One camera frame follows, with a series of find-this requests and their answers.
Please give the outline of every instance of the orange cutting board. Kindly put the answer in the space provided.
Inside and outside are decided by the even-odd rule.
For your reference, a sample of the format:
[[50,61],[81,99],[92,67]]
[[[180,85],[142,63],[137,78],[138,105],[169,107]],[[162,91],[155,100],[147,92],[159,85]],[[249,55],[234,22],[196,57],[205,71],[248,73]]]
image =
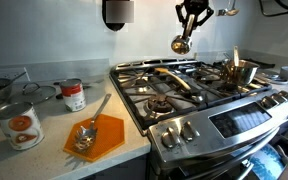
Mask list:
[[94,144],[86,152],[81,153],[74,151],[73,144],[75,142],[76,132],[80,131],[81,126],[88,128],[90,122],[91,119],[86,119],[74,124],[63,149],[65,152],[87,161],[94,162],[124,144],[124,121],[115,117],[100,114],[94,125],[95,128],[97,128],[97,135]]

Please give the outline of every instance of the tomato can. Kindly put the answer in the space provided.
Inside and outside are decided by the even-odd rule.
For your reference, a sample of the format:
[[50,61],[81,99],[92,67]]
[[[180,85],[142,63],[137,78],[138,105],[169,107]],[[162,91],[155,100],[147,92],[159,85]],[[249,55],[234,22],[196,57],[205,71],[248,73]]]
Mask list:
[[31,148],[44,138],[33,105],[28,102],[9,104],[0,108],[0,128],[15,150]]
[[68,111],[80,111],[85,108],[85,95],[80,79],[67,79],[60,83],[65,107]]

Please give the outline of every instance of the kitchen counter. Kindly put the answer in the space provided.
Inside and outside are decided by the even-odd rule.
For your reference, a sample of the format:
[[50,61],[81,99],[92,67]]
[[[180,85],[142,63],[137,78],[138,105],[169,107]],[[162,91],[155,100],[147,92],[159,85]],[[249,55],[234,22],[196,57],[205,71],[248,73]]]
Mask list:
[[[103,77],[82,80],[94,82],[96,78]],[[52,85],[51,82],[39,84]],[[13,92],[19,92],[21,87],[16,85]],[[24,151],[13,150],[0,130],[0,179],[79,179],[150,151],[149,140],[139,133],[108,75],[105,75],[104,82],[84,92],[87,106],[79,112],[66,111],[63,100],[55,97],[34,106],[45,134],[42,142],[35,147]],[[102,113],[124,120],[125,143],[93,163],[64,152],[63,147],[73,124],[92,117],[106,93],[112,93],[112,97]]]

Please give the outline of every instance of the white wall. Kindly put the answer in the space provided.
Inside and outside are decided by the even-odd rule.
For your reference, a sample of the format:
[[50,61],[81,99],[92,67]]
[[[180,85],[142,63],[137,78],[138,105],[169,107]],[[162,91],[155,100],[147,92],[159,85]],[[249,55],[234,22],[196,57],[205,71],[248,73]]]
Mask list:
[[[112,32],[101,0],[0,0],[0,65],[109,58],[110,64],[177,56],[170,49],[181,34],[175,5],[182,0],[135,0],[135,22]],[[228,0],[210,0],[212,9]],[[215,14],[192,35],[194,52],[242,45],[254,20],[254,1],[238,0],[234,17]]]
[[254,17],[257,20],[244,47],[251,51],[288,57],[288,15],[264,17],[258,3],[256,6]]

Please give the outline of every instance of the stovetop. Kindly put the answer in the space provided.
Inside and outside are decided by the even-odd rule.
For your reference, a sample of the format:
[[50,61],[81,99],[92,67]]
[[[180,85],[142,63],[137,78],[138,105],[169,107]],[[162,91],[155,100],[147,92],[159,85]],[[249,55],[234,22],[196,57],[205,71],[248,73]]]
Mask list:
[[[184,80],[155,68],[166,68]],[[206,64],[193,59],[155,59],[119,64],[110,78],[142,135],[158,122],[186,116],[271,90],[270,84],[253,80],[248,86],[220,79],[221,62]]]

